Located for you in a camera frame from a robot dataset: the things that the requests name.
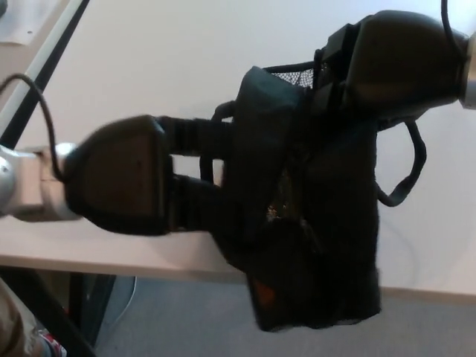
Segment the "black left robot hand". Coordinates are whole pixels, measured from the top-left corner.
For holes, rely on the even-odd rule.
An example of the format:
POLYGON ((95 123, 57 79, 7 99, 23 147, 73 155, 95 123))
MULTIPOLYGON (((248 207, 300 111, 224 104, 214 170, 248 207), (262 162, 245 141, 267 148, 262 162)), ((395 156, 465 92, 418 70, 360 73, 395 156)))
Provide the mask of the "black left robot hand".
POLYGON ((230 139, 230 124, 204 119, 142 115, 109 123, 65 159, 66 201, 118 234, 241 230, 243 209, 224 189, 173 171, 174 155, 225 158, 230 139))

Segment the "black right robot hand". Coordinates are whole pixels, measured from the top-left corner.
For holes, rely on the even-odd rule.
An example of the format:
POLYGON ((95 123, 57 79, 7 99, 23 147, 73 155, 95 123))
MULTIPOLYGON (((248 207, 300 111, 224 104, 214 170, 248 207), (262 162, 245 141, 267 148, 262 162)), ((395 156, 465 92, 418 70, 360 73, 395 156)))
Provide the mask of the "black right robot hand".
POLYGON ((347 24, 315 64, 313 115, 385 130, 455 101, 475 107, 475 38, 419 13, 383 10, 347 24))

